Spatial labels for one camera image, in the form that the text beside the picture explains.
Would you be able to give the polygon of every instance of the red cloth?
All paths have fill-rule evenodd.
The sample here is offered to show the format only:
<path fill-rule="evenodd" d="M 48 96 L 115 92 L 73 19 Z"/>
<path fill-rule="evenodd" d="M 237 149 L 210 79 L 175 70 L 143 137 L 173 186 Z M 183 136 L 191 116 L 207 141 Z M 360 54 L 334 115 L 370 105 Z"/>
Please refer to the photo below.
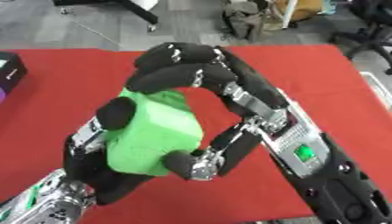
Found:
<path fill-rule="evenodd" d="M 231 48 L 298 100 L 392 200 L 392 120 L 354 67 L 334 47 Z M 20 50 L 30 72 L 0 104 L 0 200 L 61 166 L 67 134 L 116 96 L 140 52 Z M 205 90 L 185 94 L 205 132 L 204 145 L 236 121 Z M 88 211 L 82 223 L 223 224 L 309 215 L 262 147 L 213 182 L 156 178 L 127 198 Z"/>

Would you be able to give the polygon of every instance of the black office chair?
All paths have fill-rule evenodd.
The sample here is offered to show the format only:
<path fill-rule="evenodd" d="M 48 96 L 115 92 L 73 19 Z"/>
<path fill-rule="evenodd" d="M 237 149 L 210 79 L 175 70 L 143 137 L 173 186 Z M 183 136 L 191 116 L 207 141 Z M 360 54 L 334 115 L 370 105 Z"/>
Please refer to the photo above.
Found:
<path fill-rule="evenodd" d="M 349 4 L 350 11 L 363 19 L 368 27 L 361 28 L 356 33 L 337 31 L 330 38 L 331 43 L 336 38 L 350 39 L 360 45 L 349 51 L 346 56 L 351 60 L 355 54 L 373 50 L 379 53 L 388 63 L 386 74 L 392 75 L 392 55 L 384 46 L 392 46 L 389 39 L 392 33 L 385 35 L 385 28 L 392 26 L 392 0 L 353 0 Z"/>
<path fill-rule="evenodd" d="M 143 9 L 132 0 L 53 0 L 54 6 L 70 6 L 76 4 L 102 4 L 107 2 L 117 2 L 125 9 L 132 11 L 140 18 L 149 23 L 148 32 L 154 32 L 158 28 L 158 17 L 151 12 Z"/>

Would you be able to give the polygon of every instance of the wire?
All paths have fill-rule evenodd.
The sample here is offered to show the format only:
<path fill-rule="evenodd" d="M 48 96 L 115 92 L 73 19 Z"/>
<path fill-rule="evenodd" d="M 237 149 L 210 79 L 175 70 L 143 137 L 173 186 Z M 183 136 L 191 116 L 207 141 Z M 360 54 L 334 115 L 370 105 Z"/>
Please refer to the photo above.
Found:
<path fill-rule="evenodd" d="M 81 28 L 83 28 L 83 29 L 86 29 L 86 30 L 90 31 L 90 32 L 92 32 L 92 33 L 94 33 L 94 34 L 100 36 L 100 37 L 103 38 L 103 39 L 106 39 L 106 40 L 109 41 L 110 43 L 115 44 L 116 46 L 118 46 L 118 47 L 120 47 L 120 48 L 122 48 L 122 49 L 124 48 L 123 45 L 121 45 L 121 44 L 118 43 L 118 42 L 115 42 L 115 41 L 114 41 L 113 39 L 111 39 L 111 38 L 108 38 L 108 37 L 105 36 L 103 33 L 101 33 L 101 32 L 99 32 L 99 31 L 96 31 L 96 30 L 90 28 L 90 27 L 84 25 L 83 23 L 81 23 L 81 22 L 79 22 L 79 21 L 73 20 L 73 19 L 71 19 L 70 17 L 68 17 L 67 15 L 63 15 L 63 18 L 68 19 L 70 22 L 72 22 L 72 23 L 78 25 L 79 27 L 81 27 Z"/>

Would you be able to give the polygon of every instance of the metal screw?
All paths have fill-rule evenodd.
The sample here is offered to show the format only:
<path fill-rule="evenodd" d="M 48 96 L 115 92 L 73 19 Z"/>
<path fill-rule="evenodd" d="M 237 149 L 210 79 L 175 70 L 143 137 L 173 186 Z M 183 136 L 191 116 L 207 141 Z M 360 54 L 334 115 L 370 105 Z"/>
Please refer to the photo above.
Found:
<path fill-rule="evenodd" d="M 344 173 L 349 173 L 351 171 L 351 166 L 348 164 L 339 165 L 339 171 Z"/>

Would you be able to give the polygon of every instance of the green plastic block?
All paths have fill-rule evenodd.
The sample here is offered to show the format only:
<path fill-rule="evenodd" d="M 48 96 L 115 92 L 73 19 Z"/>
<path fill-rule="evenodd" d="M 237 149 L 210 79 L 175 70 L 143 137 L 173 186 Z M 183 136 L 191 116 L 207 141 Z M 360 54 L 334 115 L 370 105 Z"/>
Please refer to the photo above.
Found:
<path fill-rule="evenodd" d="M 133 99 L 137 108 L 127 127 L 107 134 L 108 164 L 113 170 L 163 176 L 168 170 L 162 156 L 200 146 L 202 128 L 181 93 L 144 95 L 124 89 L 120 96 Z"/>

